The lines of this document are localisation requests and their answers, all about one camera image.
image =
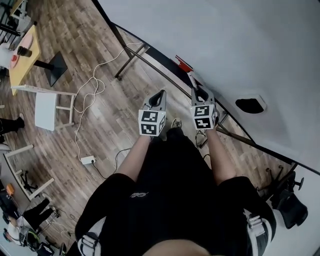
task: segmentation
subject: shoe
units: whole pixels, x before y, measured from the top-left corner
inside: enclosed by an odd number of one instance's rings
[[[50,196],[48,196],[46,193],[42,193],[41,194],[45,199],[48,199],[49,202],[52,202],[52,198]]]
[[[19,117],[16,119],[16,121],[18,122],[18,128],[25,128],[25,121],[23,120],[23,118],[19,115]]]
[[[182,121],[179,117],[176,117],[173,119],[171,123],[171,128],[181,128],[182,127]]]

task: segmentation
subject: metal frame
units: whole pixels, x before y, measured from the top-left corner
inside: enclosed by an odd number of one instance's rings
[[[98,9],[98,11],[100,12],[100,14],[102,15],[102,17],[104,18],[104,20],[106,21],[106,23],[108,24],[108,26],[110,27],[110,29],[112,30],[112,32],[114,33],[114,36],[117,38],[117,40],[119,41],[119,43],[122,45],[123,49],[125,50],[125,52],[128,54],[129,56],[129,60],[120,68],[120,70],[116,73],[115,78],[118,78],[120,80],[120,73],[125,69],[125,67],[133,60],[134,57],[139,58],[141,61],[143,61],[144,63],[146,63],[148,66],[150,66],[152,69],[154,69],[155,71],[157,71],[161,76],[163,76],[165,79],[167,79],[170,83],[172,83],[176,88],[178,88],[183,94],[185,94],[189,99],[191,99],[191,95],[186,92],[183,88],[181,88],[176,82],[174,82],[170,77],[168,77],[166,74],[164,74],[161,70],[159,70],[157,67],[155,67],[153,64],[151,64],[149,61],[147,61],[145,58],[143,58],[141,55],[139,55],[139,51],[145,47],[145,46],[149,46],[152,47],[151,45],[149,45],[148,43],[146,43],[145,41],[141,40],[139,37],[135,36],[134,34],[130,33],[129,31],[123,29],[122,27],[114,24],[113,22],[110,21],[110,19],[108,18],[107,14],[105,13],[105,11],[103,10],[103,8],[101,7],[101,5],[99,4],[98,0],[92,0],[93,4],[95,5],[95,7]],[[132,49],[130,49],[126,43],[124,42],[124,39],[121,37],[118,28],[128,32],[130,35],[132,35],[133,37],[141,40],[143,42],[143,45],[137,50],[134,51]],[[315,169],[312,169],[302,163],[299,163],[293,159],[290,159],[284,155],[281,155],[279,153],[276,153],[270,149],[267,149],[263,146],[260,146],[258,144],[256,144],[254,142],[254,140],[250,137],[250,135],[246,132],[246,130],[241,126],[241,124],[239,122],[237,122],[237,120],[235,120],[232,115],[228,112],[228,110],[221,104],[219,103],[219,101],[217,99],[215,99],[216,103],[221,106],[223,108],[223,110],[226,112],[226,115],[223,116],[220,120],[220,122],[218,122],[218,127],[216,128],[216,130],[219,133],[225,134],[233,139],[236,139],[242,143],[245,143],[251,147],[254,147],[260,151],[263,151],[289,165],[292,164],[296,164],[299,166],[302,166],[306,169],[308,169],[309,171],[317,174],[320,176],[320,172],[318,172]],[[227,117],[230,116],[239,126],[240,128],[247,134],[247,136],[249,138],[237,135],[235,133],[229,132],[224,126],[223,126],[223,122],[227,119]],[[206,139],[199,147],[203,148],[205,146],[205,144],[208,142],[208,140]]]
[[[24,188],[24,185],[20,182],[18,175],[21,173],[20,170],[15,171],[14,167],[12,166],[9,157],[15,156],[19,153],[28,151],[30,149],[33,149],[34,145],[30,144],[27,145],[25,147],[19,148],[15,151],[11,151],[9,153],[3,154],[4,158],[6,160],[6,163],[13,175],[13,177],[15,178],[16,182],[19,184],[21,190],[23,191],[23,193],[25,194],[25,196],[29,199],[29,201],[31,201],[32,199],[34,199],[39,193],[41,193],[47,186],[49,186],[52,182],[55,181],[54,178],[49,179],[46,183],[44,183],[42,186],[40,186],[36,191],[34,191],[32,194],[28,194],[27,190]]]

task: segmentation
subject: strap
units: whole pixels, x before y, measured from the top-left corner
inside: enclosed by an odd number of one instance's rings
[[[77,243],[78,249],[82,256],[101,256],[101,245],[99,236],[105,224],[106,217],[100,219],[90,228]]]
[[[272,229],[269,221],[244,209],[247,218],[247,232],[251,241],[252,256],[262,256],[271,243]]]

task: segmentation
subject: white cable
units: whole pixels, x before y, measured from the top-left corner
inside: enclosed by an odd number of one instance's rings
[[[66,230],[68,230],[68,232],[69,232],[69,231],[73,231],[73,232],[74,232],[74,230],[73,230],[71,227],[69,227],[69,226],[62,225],[62,224],[60,224],[60,223],[58,223],[58,222],[55,222],[55,221],[53,221],[52,224],[60,225],[60,226],[64,227]]]
[[[142,42],[139,42],[139,43],[128,43],[127,46],[129,46],[129,45],[140,45],[140,44],[142,44]],[[122,54],[122,52],[123,52],[124,50],[125,50],[125,49],[123,49],[122,51],[120,51],[120,53],[119,53],[119,54],[117,55],[117,57],[115,57],[114,59],[109,60],[109,61],[106,61],[106,62],[104,62],[104,63],[98,64],[98,65],[94,68],[94,70],[93,70],[93,76],[90,77],[90,79],[89,79],[84,85],[82,85],[82,86],[80,87],[80,89],[77,91],[77,93],[76,93],[76,95],[75,95],[75,97],[74,97],[73,108],[74,108],[75,111],[77,111],[78,113],[81,114],[80,120],[79,120],[79,126],[78,126],[78,129],[77,129],[76,132],[75,132],[75,137],[74,137],[74,142],[75,142],[75,144],[76,144],[76,146],[78,147],[78,150],[79,150],[79,151],[78,151],[78,159],[79,159],[79,161],[81,161],[81,159],[80,159],[80,147],[79,147],[79,145],[78,145],[78,143],[77,143],[77,136],[78,136],[78,132],[79,132],[79,129],[80,129],[80,126],[81,126],[81,119],[82,119],[82,117],[84,116],[84,113],[86,112],[86,110],[87,110],[88,108],[90,108],[90,107],[96,102],[96,95],[103,93],[103,92],[105,91],[105,89],[106,89],[105,83],[104,83],[102,80],[96,78],[96,76],[95,76],[96,69],[97,69],[97,67],[99,67],[99,66],[101,66],[101,65],[105,65],[105,64],[108,64],[108,63],[110,63],[110,62],[113,62],[116,58],[118,58],[118,57],[120,56],[120,54]],[[78,93],[80,92],[80,90],[81,90],[85,85],[87,85],[87,84],[91,81],[91,79],[94,79],[94,80],[96,81],[96,87],[94,87],[94,85],[92,85],[93,88],[94,88],[94,93],[87,93],[87,94],[84,96],[84,99],[83,99],[83,110],[82,110],[82,111],[78,111],[78,110],[75,108],[75,106],[74,106],[74,105],[75,105],[75,102],[76,102],[76,97],[78,96]],[[100,92],[97,92],[97,90],[98,90],[98,88],[99,88],[99,82],[102,83],[102,85],[103,85],[103,90],[100,91]],[[85,107],[86,97],[87,97],[88,95],[93,95],[94,98],[93,98],[93,102],[92,102],[89,106]]]

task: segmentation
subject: wooden table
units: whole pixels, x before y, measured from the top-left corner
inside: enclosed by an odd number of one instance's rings
[[[1,160],[1,182],[6,187],[9,183],[12,184],[14,188],[13,198],[18,204],[18,208],[21,212],[24,212],[25,209],[29,206],[30,201],[35,198],[39,193],[41,193],[47,186],[49,186],[52,182],[55,181],[54,178],[48,180],[45,184],[40,186],[36,191],[29,194],[24,185],[21,183],[19,179],[19,174],[22,173],[22,170],[15,171],[9,157],[17,155],[21,152],[28,151],[32,149],[34,146],[28,145],[23,148],[17,149],[15,151],[11,151],[9,153],[2,154],[0,156]]]
[[[29,48],[29,50],[32,51],[32,55],[31,57],[20,56],[18,62],[16,63],[16,66],[9,69],[10,83],[12,86],[21,85],[22,80],[29,73],[30,69],[33,67],[33,65],[41,55],[41,49],[35,25],[33,25],[25,35],[30,34],[33,36],[33,41]],[[16,95],[17,90],[12,89],[12,94]]]
[[[29,48],[29,50],[32,51],[32,55],[30,57],[20,56],[19,60],[16,63],[16,66],[9,70],[11,86],[21,85],[22,80],[26,77],[26,75],[29,73],[29,71],[34,65],[44,69],[48,82],[52,87],[56,83],[56,81],[63,75],[63,73],[68,69],[66,62],[61,52],[58,52],[52,58],[52,60],[50,60],[49,63],[45,63],[43,61],[38,60],[38,58],[41,55],[41,49],[35,25],[33,25],[29,29],[25,36],[29,34],[33,36],[33,41]],[[16,95],[17,90],[12,89],[12,94]]]

